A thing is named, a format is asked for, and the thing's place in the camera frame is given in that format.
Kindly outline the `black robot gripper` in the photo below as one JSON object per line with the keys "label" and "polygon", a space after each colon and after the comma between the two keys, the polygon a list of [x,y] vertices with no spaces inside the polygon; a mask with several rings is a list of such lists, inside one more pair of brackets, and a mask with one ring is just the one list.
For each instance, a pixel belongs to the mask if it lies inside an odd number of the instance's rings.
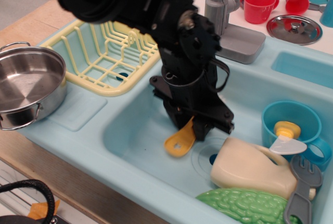
{"label": "black robot gripper", "polygon": [[161,47],[161,75],[149,80],[155,96],[163,100],[166,113],[178,129],[194,117],[197,141],[204,141],[213,128],[225,133],[234,129],[234,114],[218,96],[226,82],[216,86],[218,69],[229,74],[229,67],[215,57],[220,49],[219,46],[203,51],[192,49],[186,55],[181,49],[173,52]]}

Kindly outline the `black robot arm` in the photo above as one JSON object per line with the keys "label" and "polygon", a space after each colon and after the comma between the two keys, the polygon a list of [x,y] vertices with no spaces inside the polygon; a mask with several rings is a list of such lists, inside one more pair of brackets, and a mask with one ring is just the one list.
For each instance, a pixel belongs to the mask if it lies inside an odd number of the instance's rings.
{"label": "black robot arm", "polygon": [[234,115],[219,98],[217,86],[217,70],[229,72],[229,67],[216,59],[220,37],[193,0],[57,1],[84,22],[117,21],[154,39],[163,65],[150,84],[178,128],[193,120],[200,141],[213,128],[232,132]]}

